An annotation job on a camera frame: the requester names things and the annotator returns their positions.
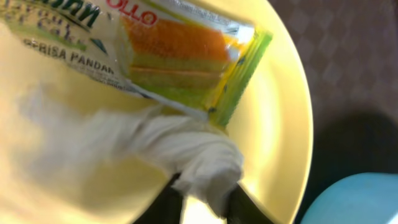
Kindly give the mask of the brown serving tray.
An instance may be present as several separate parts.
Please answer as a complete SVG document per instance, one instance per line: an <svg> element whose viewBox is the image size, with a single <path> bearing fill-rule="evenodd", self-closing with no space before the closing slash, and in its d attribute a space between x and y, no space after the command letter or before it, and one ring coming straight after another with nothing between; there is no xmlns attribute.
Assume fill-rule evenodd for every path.
<svg viewBox="0 0 398 224"><path fill-rule="evenodd" d="M272 0L303 63L314 122L300 223L330 185L397 172L397 2Z"/></svg>

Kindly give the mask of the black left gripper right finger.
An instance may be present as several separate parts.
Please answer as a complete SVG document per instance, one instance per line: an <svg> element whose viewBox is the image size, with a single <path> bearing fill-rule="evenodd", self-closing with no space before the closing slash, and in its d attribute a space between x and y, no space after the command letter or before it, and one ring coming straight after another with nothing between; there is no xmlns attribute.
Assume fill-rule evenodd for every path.
<svg viewBox="0 0 398 224"><path fill-rule="evenodd" d="M225 218L227 224L274 224L240 185L228 195Z"/></svg>

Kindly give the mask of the green snack wrapper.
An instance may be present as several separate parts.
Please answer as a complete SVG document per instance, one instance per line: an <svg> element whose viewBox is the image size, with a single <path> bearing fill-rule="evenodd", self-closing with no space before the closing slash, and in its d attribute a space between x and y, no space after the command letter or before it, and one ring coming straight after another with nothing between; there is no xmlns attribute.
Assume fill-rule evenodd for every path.
<svg viewBox="0 0 398 224"><path fill-rule="evenodd" d="M97 82L226 126L271 33L191 1L2 0L22 43Z"/></svg>

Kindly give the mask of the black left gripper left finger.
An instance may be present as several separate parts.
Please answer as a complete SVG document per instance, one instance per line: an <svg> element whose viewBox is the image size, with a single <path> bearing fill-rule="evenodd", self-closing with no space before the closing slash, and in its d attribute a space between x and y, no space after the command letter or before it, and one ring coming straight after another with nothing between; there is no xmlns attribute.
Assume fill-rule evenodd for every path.
<svg viewBox="0 0 398 224"><path fill-rule="evenodd" d="M183 195L172 188L180 173L174 174L146 211L132 224L180 224Z"/></svg>

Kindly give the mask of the light blue bowl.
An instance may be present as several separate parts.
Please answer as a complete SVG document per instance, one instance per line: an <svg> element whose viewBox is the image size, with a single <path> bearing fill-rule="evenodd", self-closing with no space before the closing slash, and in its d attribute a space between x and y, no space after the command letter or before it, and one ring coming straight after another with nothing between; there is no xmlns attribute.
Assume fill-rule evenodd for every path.
<svg viewBox="0 0 398 224"><path fill-rule="evenodd" d="M397 175L363 173L339 180L316 198L301 224L397 224Z"/></svg>

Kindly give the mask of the white tissue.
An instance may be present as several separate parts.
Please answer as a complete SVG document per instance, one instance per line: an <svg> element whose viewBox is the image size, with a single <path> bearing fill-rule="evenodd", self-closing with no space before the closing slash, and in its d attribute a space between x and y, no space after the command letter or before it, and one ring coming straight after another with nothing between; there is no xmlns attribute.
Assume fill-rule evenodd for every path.
<svg viewBox="0 0 398 224"><path fill-rule="evenodd" d="M177 175L175 190L207 203L216 216L226 216L228 196L243 172L243 156L209 124L163 115L161 105L135 113L99 110L85 116L51 100L41 88L23 97L19 109L44 134L29 162L36 179L84 179L101 162L136 156Z"/></svg>

